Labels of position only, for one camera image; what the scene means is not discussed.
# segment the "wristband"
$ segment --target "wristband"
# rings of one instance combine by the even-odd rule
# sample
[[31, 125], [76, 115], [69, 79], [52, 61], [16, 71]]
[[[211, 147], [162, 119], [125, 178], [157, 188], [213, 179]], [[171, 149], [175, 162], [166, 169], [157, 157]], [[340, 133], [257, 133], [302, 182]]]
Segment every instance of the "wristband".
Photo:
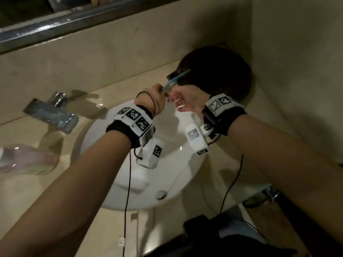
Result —
[[243, 105], [225, 94], [211, 96], [202, 113], [204, 122], [212, 126], [215, 133], [225, 136], [231, 124], [246, 114]]
[[132, 149], [143, 147], [155, 132], [152, 118], [152, 113], [142, 105], [124, 107], [114, 115], [114, 121], [106, 132], [117, 130], [130, 139]]

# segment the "forearm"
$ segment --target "forearm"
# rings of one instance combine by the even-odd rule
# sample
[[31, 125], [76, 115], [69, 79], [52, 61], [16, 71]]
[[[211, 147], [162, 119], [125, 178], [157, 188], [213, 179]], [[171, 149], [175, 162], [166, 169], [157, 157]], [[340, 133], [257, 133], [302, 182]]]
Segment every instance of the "forearm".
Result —
[[338, 165], [249, 115], [232, 123], [228, 137], [273, 184], [343, 243], [343, 172]]
[[2, 253], [27, 256], [81, 229], [98, 212], [130, 148], [124, 134], [106, 133], [24, 213], [0, 242]]

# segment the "white sink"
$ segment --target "white sink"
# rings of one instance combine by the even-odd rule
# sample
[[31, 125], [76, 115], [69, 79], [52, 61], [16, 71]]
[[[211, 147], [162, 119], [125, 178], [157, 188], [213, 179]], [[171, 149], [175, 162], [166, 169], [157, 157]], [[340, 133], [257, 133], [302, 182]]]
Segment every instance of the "white sink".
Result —
[[[109, 110], [106, 115], [97, 119], [88, 129], [83, 140], [78, 142], [73, 150], [74, 160], [96, 142], [104, 133], [106, 127], [112, 123], [113, 116], [121, 108], [130, 106], [132, 101], [123, 103]], [[155, 117], [155, 136], [164, 141], [160, 161], [153, 170], [143, 168], [136, 164], [136, 158], [131, 150], [131, 189], [128, 203], [129, 210], [149, 208], [159, 205], [182, 191], [199, 170], [204, 156], [193, 152], [187, 142], [184, 129], [187, 125], [196, 122], [200, 124], [199, 117], [191, 112], [178, 112], [172, 104], [166, 103], [164, 111]], [[118, 175], [103, 203], [102, 207], [124, 210], [129, 184], [129, 156], [126, 157]], [[167, 196], [157, 199], [161, 190]]]

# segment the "faucet handle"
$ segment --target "faucet handle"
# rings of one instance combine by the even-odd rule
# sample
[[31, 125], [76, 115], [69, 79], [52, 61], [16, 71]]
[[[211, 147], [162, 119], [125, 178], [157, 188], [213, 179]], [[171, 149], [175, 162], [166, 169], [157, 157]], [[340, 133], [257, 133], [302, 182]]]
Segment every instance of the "faucet handle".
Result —
[[66, 94], [56, 91], [48, 100], [48, 103], [51, 103], [54, 107], [64, 107], [68, 103], [69, 98], [66, 97]]

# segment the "hand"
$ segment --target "hand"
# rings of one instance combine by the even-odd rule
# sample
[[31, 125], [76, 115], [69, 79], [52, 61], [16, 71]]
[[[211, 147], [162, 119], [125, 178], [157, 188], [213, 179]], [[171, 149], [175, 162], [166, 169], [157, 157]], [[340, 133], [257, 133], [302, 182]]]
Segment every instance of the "hand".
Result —
[[210, 95], [194, 85], [174, 86], [169, 94], [168, 102], [175, 102], [175, 107], [179, 112], [196, 112], [201, 113], [205, 103], [210, 99]]
[[157, 116], [162, 112], [164, 109], [164, 105], [166, 103], [166, 99], [161, 94], [162, 86], [160, 84], [154, 84], [149, 89], [145, 88], [144, 91], [148, 92], [155, 101], [156, 105], [156, 112], [154, 115], [154, 103], [151, 100], [151, 97], [147, 93], [142, 93], [138, 97], [136, 97], [134, 104], [142, 105], [152, 113], [153, 117]]

